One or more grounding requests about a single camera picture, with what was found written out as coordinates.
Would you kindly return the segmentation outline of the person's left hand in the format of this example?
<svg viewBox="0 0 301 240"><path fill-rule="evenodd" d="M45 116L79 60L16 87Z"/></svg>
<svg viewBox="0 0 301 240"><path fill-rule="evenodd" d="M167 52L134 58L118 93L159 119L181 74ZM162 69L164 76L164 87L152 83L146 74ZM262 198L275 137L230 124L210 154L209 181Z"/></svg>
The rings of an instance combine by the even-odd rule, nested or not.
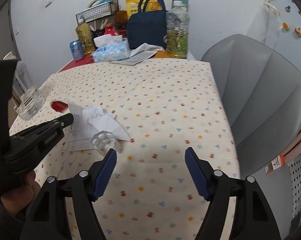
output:
<svg viewBox="0 0 301 240"><path fill-rule="evenodd" d="M39 191L36 173L32 171L25 176L25 185L3 194L0 200L7 213L16 216L37 197Z"/></svg>

